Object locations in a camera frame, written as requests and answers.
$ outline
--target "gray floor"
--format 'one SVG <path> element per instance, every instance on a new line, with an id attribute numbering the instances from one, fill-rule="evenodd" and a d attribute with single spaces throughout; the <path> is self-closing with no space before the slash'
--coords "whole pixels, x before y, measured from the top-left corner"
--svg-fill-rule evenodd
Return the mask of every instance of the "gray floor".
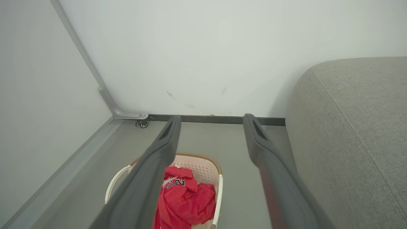
<path id="1" fill-rule="evenodd" d="M 104 204 L 106 188 L 122 167 L 138 158 L 164 127 L 150 122 L 146 129 L 124 121 L 35 228 L 88 228 Z M 295 168 L 287 131 L 264 126 L 289 165 Z M 178 152 L 204 154 L 222 167 L 224 184 L 217 228 L 271 228 L 258 169 L 251 163 L 242 125 L 183 123 Z"/>

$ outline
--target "wheel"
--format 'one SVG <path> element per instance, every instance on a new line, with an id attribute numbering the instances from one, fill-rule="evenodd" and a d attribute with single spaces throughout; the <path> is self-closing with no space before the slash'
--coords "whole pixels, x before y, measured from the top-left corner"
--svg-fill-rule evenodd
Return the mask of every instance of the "wheel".
<path id="1" fill-rule="evenodd" d="M 141 128 L 146 128 L 148 125 L 147 125 L 147 120 L 142 120 L 142 121 L 140 121 L 140 127 Z"/>

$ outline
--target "white plastic basket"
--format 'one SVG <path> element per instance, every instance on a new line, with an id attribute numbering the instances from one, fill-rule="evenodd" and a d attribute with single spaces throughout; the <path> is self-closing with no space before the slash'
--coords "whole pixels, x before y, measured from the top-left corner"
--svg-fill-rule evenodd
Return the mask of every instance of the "white plastic basket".
<path id="1" fill-rule="evenodd" d="M 117 179 L 126 171 L 129 171 L 133 168 L 133 166 L 137 163 L 138 159 L 136 159 L 132 164 L 122 168 L 120 171 L 116 173 L 113 179 L 110 181 L 110 184 L 106 190 L 105 195 L 105 204 L 109 201 L 110 195 L 112 193 L 113 186 L 115 185 Z M 221 210 L 221 202 L 222 202 L 222 192 L 223 192 L 223 176 L 222 176 L 222 169 L 219 164 L 213 160 L 212 158 L 203 156 L 203 155 L 196 155 L 196 154 L 177 154 L 175 156 L 175 160 L 173 165 L 177 165 L 179 167 L 187 168 L 192 170 L 192 174 L 194 178 L 199 183 L 207 183 L 215 186 L 216 190 L 216 207 L 215 207 L 215 215 L 212 221 L 212 224 L 206 223 L 204 225 L 196 225 L 192 226 L 192 228 L 208 228 L 208 229 L 216 229 L 218 224 L 218 219 L 220 216 Z"/>

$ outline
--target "red clothing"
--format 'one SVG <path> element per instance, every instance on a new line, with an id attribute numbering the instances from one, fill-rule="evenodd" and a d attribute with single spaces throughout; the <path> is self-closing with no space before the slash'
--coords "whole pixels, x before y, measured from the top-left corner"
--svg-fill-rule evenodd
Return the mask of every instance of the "red clothing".
<path id="1" fill-rule="evenodd" d="M 200 183 L 186 168 L 169 167 L 164 180 L 177 177 L 161 189 L 153 223 L 154 229 L 190 229 L 205 223 L 215 214 L 215 188 Z"/>

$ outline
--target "gray upholstery fabric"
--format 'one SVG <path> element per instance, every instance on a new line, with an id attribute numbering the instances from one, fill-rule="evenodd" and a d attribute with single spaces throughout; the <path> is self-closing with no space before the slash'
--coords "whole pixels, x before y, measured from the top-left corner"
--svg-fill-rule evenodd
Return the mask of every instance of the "gray upholstery fabric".
<path id="1" fill-rule="evenodd" d="M 336 227 L 406 227 L 407 57 L 313 66 L 286 125 L 299 176 Z"/>

